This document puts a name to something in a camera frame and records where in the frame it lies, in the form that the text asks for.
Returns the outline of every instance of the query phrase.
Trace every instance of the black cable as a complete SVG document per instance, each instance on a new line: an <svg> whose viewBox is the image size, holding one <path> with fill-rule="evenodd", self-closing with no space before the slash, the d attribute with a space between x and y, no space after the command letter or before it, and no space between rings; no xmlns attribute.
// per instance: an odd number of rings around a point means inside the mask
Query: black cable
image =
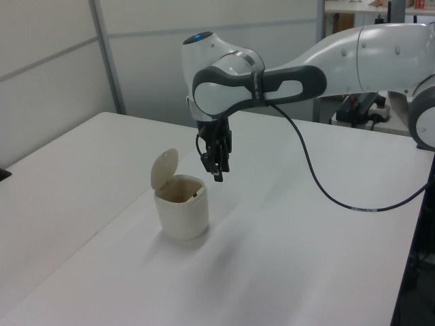
<svg viewBox="0 0 435 326"><path fill-rule="evenodd" d="M417 190L417 192L415 192L412 196L410 196L409 198L403 200L402 202L399 202L395 205L391 205L391 206L387 206L387 207L383 207L380 209L362 209L359 207L353 207L353 206L349 206L346 204L343 204L342 202L339 202L338 200L334 199L330 194L328 194L326 192L326 190L321 186L319 180L317 179L314 170L313 170L313 166L311 164L311 159L309 157L308 154L308 150L307 150L307 146L305 145L305 141L304 138L302 137L302 134L300 133L298 127L295 125L295 123L293 122L293 120L291 119L291 117L288 116L288 114L286 114L283 110L281 110L280 108L278 108L278 106L276 106L275 104L266 101L266 106L269 107L273 107L275 110L277 110L285 119L287 119L287 121L293 126L294 130L296 131L296 134L298 134L300 142L302 144L302 147L304 149L305 152L305 158L307 159L307 163L308 163L308 167L310 169L311 175L313 176L313 179L315 181L315 183L317 184L317 186L319 187L319 189L321 190L321 192L324 193L324 195L331 201L333 201L335 204L344 207L345 209L351 209L353 211L359 211L359 212L385 212L385 211L389 211L392 209L396 209L402 205L407 204L408 202L410 202L412 199L414 199L415 197L417 197L419 194L421 194L424 190L426 190L427 188L429 188L430 186L432 186L433 184L435 184L435 179L433 179L430 182L427 182L423 187L421 187L419 190Z"/></svg>
<svg viewBox="0 0 435 326"><path fill-rule="evenodd" d="M370 131L373 131L373 129L375 129L375 124L377 124L377 121L373 120L372 126L370 127Z"/></svg>
<svg viewBox="0 0 435 326"><path fill-rule="evenodd" d="M195 140L195 143L196 143L196 150L198 151L199 156L203 156L203 154L201 153L201 150L199 149L198 140L199 140L199 133L196 134L196 140Z"/></svg>

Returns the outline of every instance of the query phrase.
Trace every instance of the container lid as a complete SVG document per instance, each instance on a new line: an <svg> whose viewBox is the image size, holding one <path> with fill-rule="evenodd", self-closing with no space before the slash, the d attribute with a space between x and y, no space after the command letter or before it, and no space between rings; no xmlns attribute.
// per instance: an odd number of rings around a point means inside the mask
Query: container lid
<svg viewBox="0 0 435 326"><path fill-rule="evenodd" d="M151 169L151 187L154 190L164 187L174 177L178 167L178 151L168 149L154 162Z"/></svg>

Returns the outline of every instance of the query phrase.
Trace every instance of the robotic arm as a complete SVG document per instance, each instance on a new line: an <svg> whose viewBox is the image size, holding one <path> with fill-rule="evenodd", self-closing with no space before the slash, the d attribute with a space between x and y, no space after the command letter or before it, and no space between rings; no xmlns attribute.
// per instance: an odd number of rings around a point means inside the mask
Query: robotic arm
<svg viewBox="0 0 435 326"><path fill-rule="evenodd" d="M408 126L417 144L435 151L435 35L421 24L379 24L331 35L295 60L265 69L258 54L211 32L181 48L187 97L201 160L222 181L228 172L228 116L241 109L309 98L391 90L413 101Z"/></svg>

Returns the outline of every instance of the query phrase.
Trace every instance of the wall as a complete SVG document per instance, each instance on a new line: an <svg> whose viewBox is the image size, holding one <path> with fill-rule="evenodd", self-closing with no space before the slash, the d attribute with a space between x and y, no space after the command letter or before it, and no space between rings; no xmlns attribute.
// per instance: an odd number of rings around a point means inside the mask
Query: wall
<svg viewBox="0 0 435 326"><path fill-rule="evenodd" d="M0 1L0 166L114 100L88 0Z"/></svg>
<svg viewBox="0 0 435 326"><path fill-rule="evenodd" d="M201 31L282 65L321 38L320 0L96 0L121 106L128 115L195 126L181 71L183 40ZM312 120L313 101L284 106ZM265 112L264 109L253 111Z"/></svg>

